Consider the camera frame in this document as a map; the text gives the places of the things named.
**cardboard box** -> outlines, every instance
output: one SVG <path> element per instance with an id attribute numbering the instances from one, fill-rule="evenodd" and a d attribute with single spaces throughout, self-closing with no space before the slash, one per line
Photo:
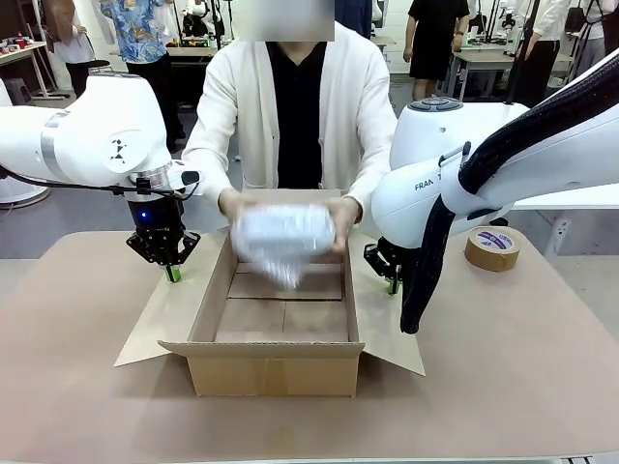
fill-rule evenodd
<path id="1" fill-rule="evenodd" d="M 259 193 L 286 203 L 338 194 Z M 183 281 L 160 283 L 116 365 L 175 353 L 198 395 L 354 396 L 364 350 L 424 374 L 416 338 L 399 331 L 401 297 L 364 261 L 370 238 L 351 234 L 347 254 L 309 264 L 288 292 L 239 262 L 227 233 L 206 237 Z"/>

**silver package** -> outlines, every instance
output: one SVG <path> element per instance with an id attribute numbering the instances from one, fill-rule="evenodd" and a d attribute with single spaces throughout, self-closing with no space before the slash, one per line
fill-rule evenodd
<path id="1" fill-rule="evenodd" d="M 336 227 L 320 205 L 270 205 L 246 210 L 231 230 L 232 246 L 281 287 L 295 289 L 312 257 L 333 246 Z"/>

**person's right hand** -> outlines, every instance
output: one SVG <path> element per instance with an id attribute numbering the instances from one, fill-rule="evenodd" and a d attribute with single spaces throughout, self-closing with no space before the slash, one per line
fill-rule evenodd
<path id="1" fill-rule="evenodd" d="M 404 54 L 402 55 L 404 61 L 406 63 L 410 63 L 410 60 L 413 58 L 413 47 L 404 49 Z"/>
<path id="2" fill-rule="evenodd" d="M 250 195 L 241 193 L 232 187 L 225 188 L 220 193 L 220 211 L 227 217 L 230 224 L 234 223 L 244 210 L 255 204 L 256 201 Z"/>

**blue floral shirt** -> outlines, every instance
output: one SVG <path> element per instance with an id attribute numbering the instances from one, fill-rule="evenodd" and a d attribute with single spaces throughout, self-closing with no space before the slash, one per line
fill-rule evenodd
<path id="1" fill-rule="evenodd" d="M 126 63 L 155 63 L 165 45 L 155 24 L 153 8 L 165 0 L 101 0 L 101 12 L 114 21 L 116 37 Z"/>

